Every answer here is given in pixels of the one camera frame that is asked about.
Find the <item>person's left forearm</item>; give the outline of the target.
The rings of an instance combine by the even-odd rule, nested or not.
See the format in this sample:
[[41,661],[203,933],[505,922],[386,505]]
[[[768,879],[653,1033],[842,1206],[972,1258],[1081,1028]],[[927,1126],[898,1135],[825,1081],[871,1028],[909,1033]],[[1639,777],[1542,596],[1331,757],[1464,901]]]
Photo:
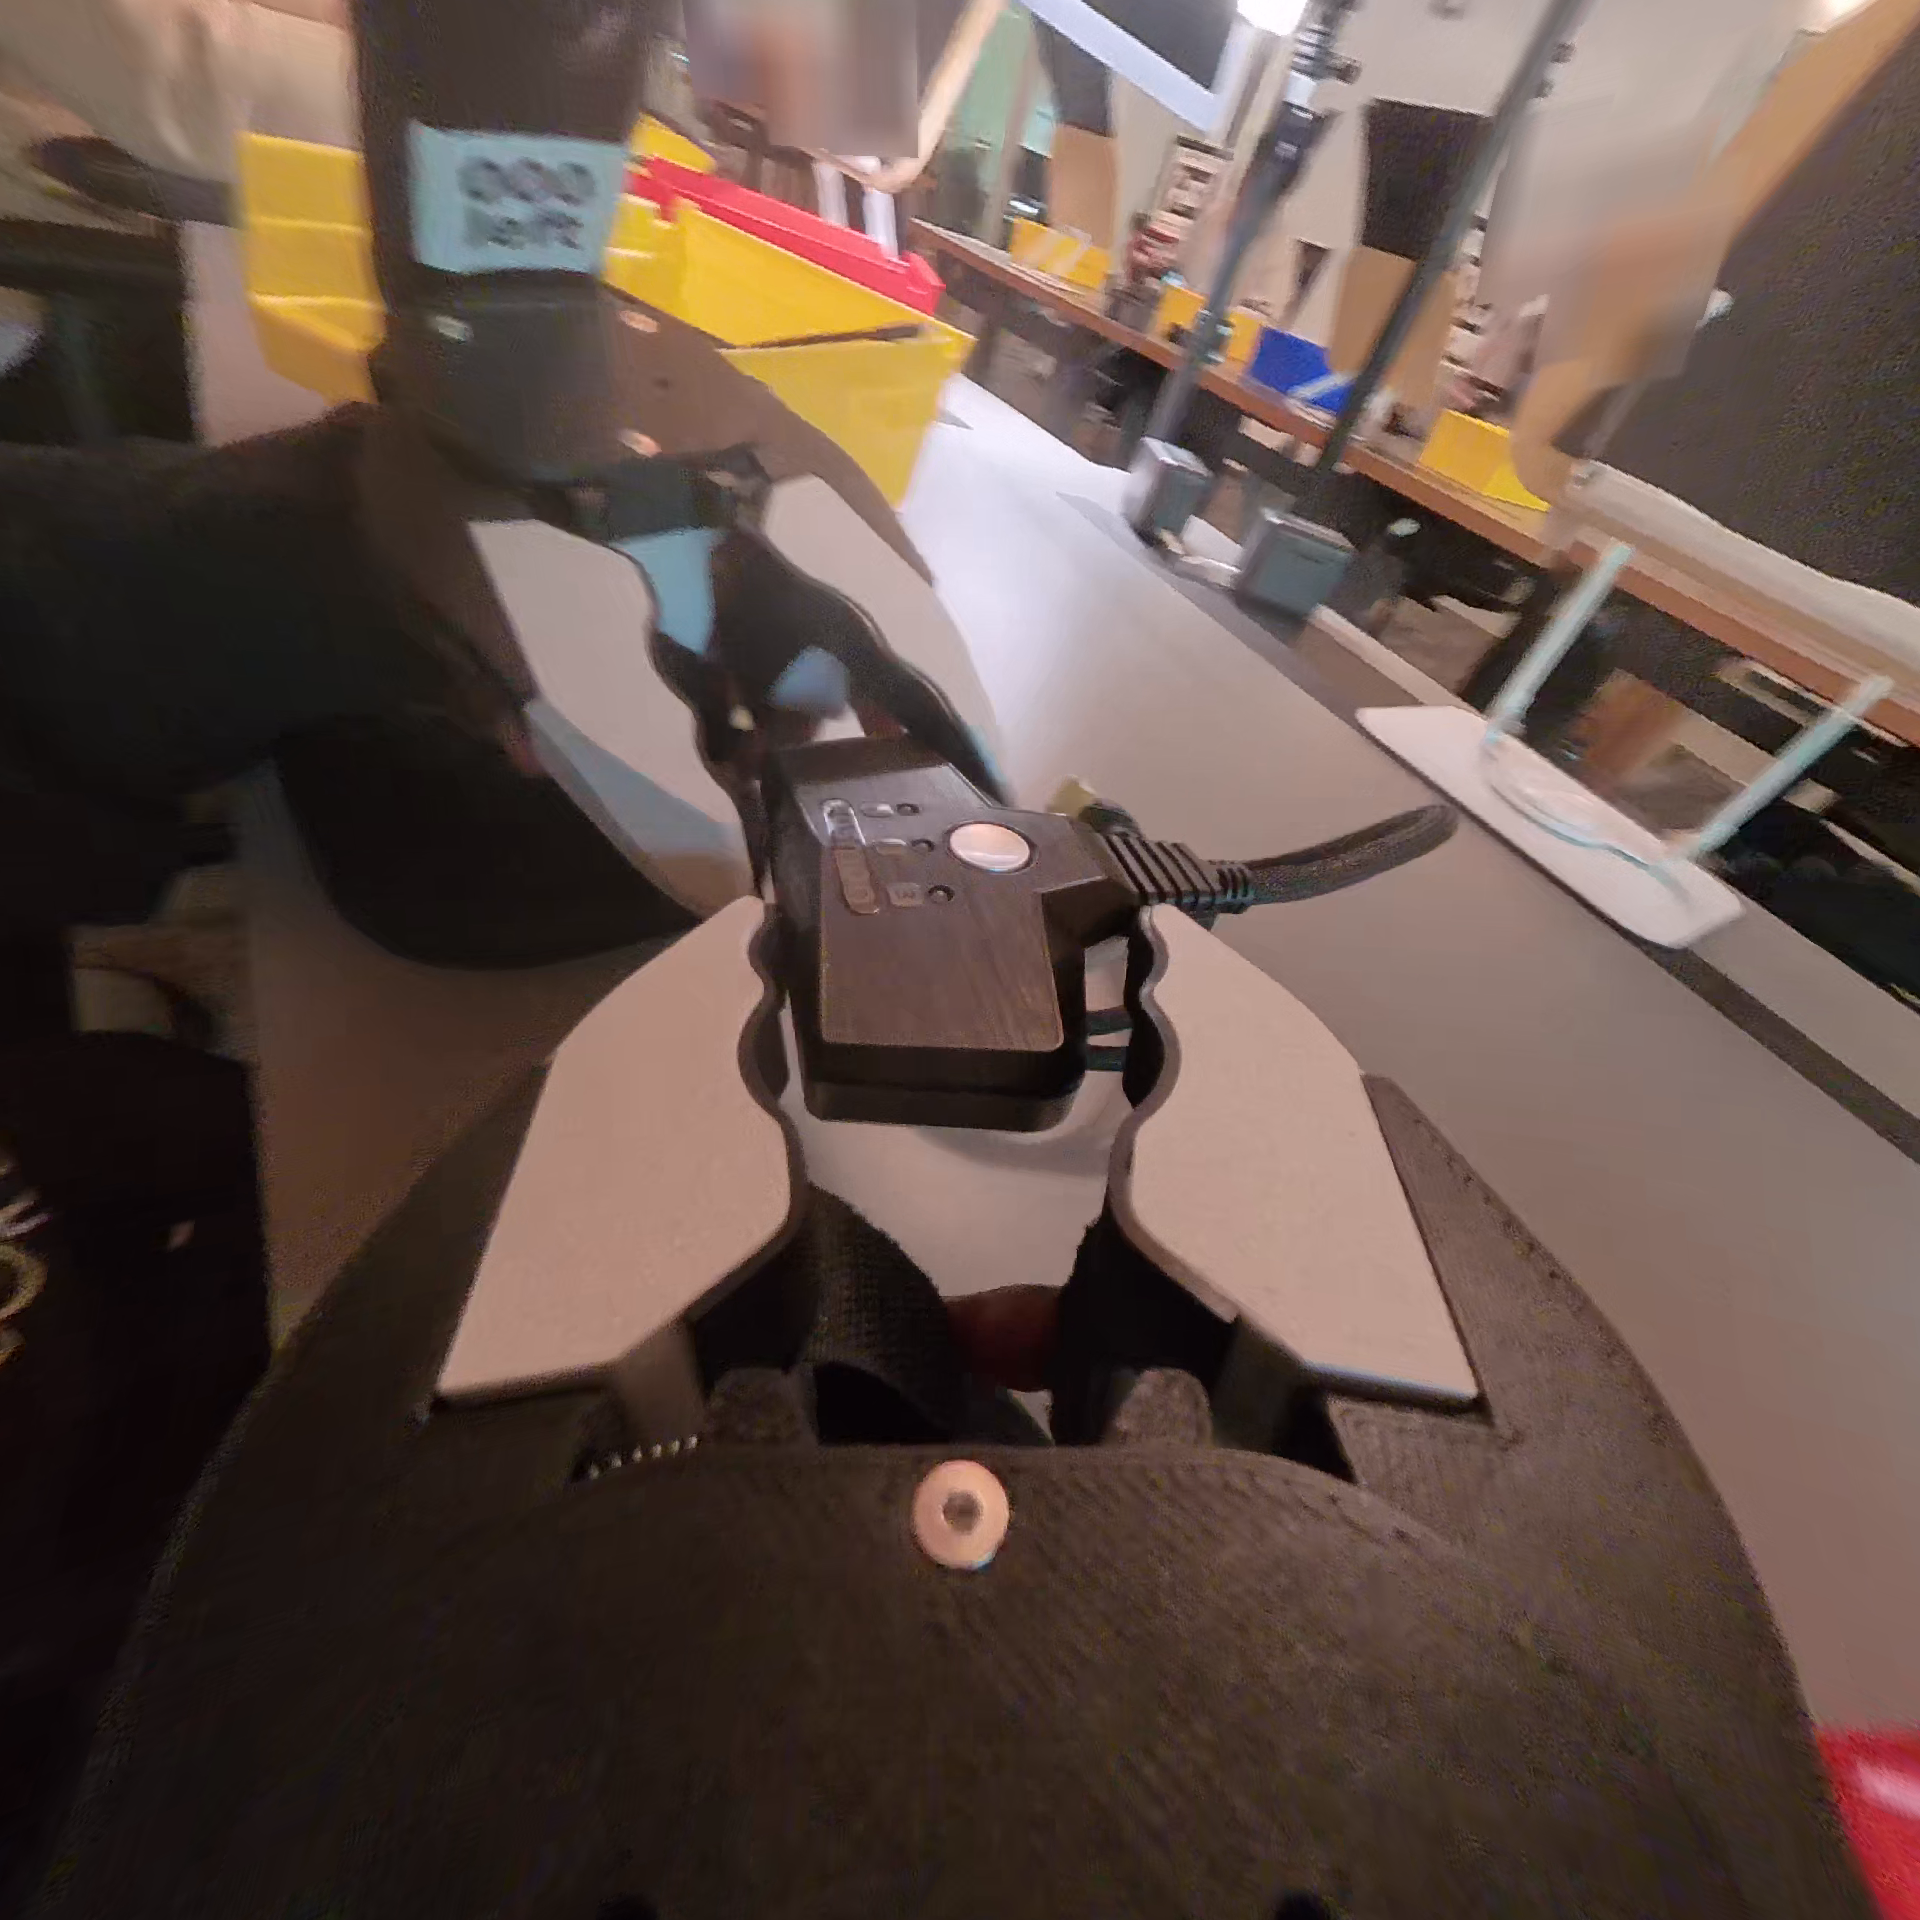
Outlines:
[[280,740],[446,714],[501,747],[513,678],[374,543],[352,401],[233,443],[0,457],[0,747],[64,796],[163,804]]

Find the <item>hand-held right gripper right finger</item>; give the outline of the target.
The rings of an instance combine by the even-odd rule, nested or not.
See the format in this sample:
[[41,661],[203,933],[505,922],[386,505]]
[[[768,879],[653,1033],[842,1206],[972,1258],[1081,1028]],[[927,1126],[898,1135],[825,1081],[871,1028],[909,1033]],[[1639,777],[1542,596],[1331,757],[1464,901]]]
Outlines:
[[1484,1408],[1343,1033],[1186,906],[1139,916],[1132,1015],[1151,1048],[1119,1131],[1119,1237],[1231,1325],[1212,1421],[1270,1442],[1300,1390]]

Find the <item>studio light panel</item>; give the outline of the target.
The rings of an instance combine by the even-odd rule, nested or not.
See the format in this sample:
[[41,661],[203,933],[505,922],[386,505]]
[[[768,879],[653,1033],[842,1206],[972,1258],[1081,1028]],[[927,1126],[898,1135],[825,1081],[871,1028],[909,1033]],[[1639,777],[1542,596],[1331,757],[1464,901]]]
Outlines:
[[1186,118],[1212,118],[1256,53],[1237,0],[1029,0],[1029,17]]

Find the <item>metal light stand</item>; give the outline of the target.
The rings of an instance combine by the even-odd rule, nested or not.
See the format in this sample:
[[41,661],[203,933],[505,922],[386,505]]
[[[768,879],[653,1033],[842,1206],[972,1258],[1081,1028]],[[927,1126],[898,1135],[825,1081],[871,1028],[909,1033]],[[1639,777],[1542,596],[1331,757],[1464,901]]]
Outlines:
[[1309,170],[1309,159],[1331,129],[1328,91],[1346,91],[1359,76],[1358,53],[1346,53],[1346,19],[1358,19],[1358,0],[1309,0],[1300,19],[1296,19],[1280,99],[1270,99],[1270,113],[1251,138],[1241,175],[1237,175],[1237,209],[1231,209],[1231,241],[1218,241],[1218,283],[1212,283],[1218,307],[1237,307],[1237,276],[1256,251],[1256,232],[1296,191],[1296,175]]

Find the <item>red plastic object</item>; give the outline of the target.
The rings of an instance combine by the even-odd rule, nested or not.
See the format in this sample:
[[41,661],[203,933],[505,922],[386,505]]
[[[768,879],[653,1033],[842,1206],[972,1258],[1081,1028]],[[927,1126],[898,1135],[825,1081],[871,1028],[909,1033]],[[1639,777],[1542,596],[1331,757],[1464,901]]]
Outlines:
[[1815,1724],[1815,1756],[1884,1920],[1920,1920],[1920,1724]]

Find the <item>person's dark printed clothing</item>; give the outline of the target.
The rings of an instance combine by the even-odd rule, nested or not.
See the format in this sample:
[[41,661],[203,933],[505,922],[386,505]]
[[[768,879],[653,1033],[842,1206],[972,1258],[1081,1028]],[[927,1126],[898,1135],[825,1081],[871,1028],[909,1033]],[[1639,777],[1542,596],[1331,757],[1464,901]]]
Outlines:
[[269,1372],[254,1081],[157,1033],[57,1033],[0,1064],[5,1689],[119,1642],[203,1467]]

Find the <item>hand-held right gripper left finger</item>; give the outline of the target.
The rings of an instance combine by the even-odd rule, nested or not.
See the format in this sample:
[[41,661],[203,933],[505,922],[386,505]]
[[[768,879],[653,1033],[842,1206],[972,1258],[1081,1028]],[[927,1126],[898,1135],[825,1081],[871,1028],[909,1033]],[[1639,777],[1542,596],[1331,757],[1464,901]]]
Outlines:
[[438,1360],[446,1408],[611,1390],[633,1442],[698,1435],[691,1318],[797,1237],[768,1033],[768,901],[731,901],[553,1048]]

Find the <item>white board stand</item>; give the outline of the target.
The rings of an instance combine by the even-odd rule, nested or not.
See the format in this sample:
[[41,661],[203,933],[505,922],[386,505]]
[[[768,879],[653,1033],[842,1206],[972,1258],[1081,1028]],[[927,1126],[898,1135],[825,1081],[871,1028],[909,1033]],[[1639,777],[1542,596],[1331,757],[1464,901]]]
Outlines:
[[[1610,916],[1639,943],[1688,949],[1700,937],[1745,922],[1745,896],[1705,870],[1732,842],[1732,827],[1803,789],[1815,757],[1884,698],[1920,693],[1920,610],[1884,585],[1831,581],[1768,543],[1750,543],[1712,514],[1602,460],[1567,472],[1560,530],[1595,535],[1602,556],[1545,603],[1545,632],[1520,654],[1499,708],[1359,708],[1359,732],[1426,789],[1442,789],[1464,815],[1484,815],[1556,887],[1567,887],[1595,916]],[[1633,564],[1705,585],[1712,610],[1768,622],[1808,661],[1837,668],[1837,698],[1680,842],[1633,827],[1618,804],[1602,804],[1520,740],[1545,668],[1602,618]]]

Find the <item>black HDMI switch with cable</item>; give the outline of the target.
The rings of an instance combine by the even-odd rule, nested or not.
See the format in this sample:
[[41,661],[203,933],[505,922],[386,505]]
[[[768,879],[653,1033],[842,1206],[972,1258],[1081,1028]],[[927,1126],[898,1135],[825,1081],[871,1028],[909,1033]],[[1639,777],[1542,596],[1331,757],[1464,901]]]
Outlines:
[[1408,870],[1459,827],[1417,804],[1237,860],[1119,804],[1010,809],[909,740],[775,748],[757,796],[801,1110],[960,1131],[1049,1131],[1084,1073],[1132,1073],[1139,1015],[1084,1007],[1084,949],[1147,906],[1212,933]]

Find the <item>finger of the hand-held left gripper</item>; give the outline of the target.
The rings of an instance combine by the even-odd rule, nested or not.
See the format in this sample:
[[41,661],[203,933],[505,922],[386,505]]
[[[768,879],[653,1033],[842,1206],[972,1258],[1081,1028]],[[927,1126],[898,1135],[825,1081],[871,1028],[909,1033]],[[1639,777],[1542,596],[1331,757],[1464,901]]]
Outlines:
[[768,487],[731,530],[731,668],[768,714],[888,721],[983,796],[1010,796],[998,708],[934,581],[894,514],[858,514],[825,475]]
[[653,654],[651,572],[553,524],[479,524],[470,543],[536,678],[543,777],[653,896],[757,896],[746,815],[698,748],[698,708]]

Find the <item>black stand pole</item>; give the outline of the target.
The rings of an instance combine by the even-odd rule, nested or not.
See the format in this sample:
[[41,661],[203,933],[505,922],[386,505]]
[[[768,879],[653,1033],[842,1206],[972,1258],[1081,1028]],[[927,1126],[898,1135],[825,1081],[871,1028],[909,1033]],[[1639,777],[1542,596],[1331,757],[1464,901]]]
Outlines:
[[1291,307],[1291,271],[1328,244],[1328,276],[1291,320],[1328,342],[1359,394],[1358,434],[1384,410],[1426,410],[1459,298],[1459,244],[1484,225],[1520,129],[1560,80],[1595,4],[1358,4],[1319,80],[1328,138],[1296,191],[1256,225],[1237,298]]

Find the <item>long wooden desk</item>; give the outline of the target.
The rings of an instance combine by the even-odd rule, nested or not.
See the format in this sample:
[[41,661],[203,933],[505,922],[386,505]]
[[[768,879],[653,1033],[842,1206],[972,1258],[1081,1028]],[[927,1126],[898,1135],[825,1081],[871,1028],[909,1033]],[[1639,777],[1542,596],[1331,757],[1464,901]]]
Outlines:
[[[1147,316],[1147,326],[1125,326],[1112,316],[1112,288],[1084,288],[1072,276],[1042,276],[1016,251],[998,251],[998,244],[964,241],[964,232],[944,232],[944,225],[909,225],[909,232],[912,232],[912,251],[927,251],[944,271],[956,298],[972,276],[998,298],[1016,298],[1016,307],[1067,320],[1072,332],[1091,332],[1091,342],[1119,342],[1132,357],[1151,357],[1161,370],[1175,370],[1175,349],[1186,349],[1186,332],[1197,320],[1197,288],[1186,288],[1186,283],[1166,288],[1166,320]],[[1280,434],[1280,436],[1328,443],[1328,434],[1331,434],[1328,410],[1256,389],[1241,362],[1208,362],[1197,389],[1212,401],[1231,401],[1237,415]],[[1556,535],[1545,505],[1520,502],[1520,475],[1512,475],[1502,443],[1485,443],[1484,472],[1459,472],[1459,460],[1426,460],[1419,436],[1359,436],[1346,457],[1346,472],[1359,472],[1367,487],[1417,502],[1419,514],[1442,514],[1448,530],[1512,547],[1520,564],[1556,564],[1560,547],[1567,556],[1602,547],[1602,530]],[[1896,747],[1920,747],[1920,732],[1915,732],[1915,668],[1871,661],[1854,643],[1824,643],[1808,610],[1767,603],[1755,585],[1732,585],[1732,581],[1705,572],[1700,556],[1666,556],[1654,535],[1623,535],[1623,543],[1633,543],[1633,564],[1618,572],[1623,596],[1639,596],[1657,618],[1732,645],[1745,661],[1767,661],[1768,678],[1789,678],[1789,688],[1803,688],[1815,698],[1837,698],[1857,678],[1893,678],[1893,693],[1871,708],[1871,721],[1884,740],[1896,740]]]

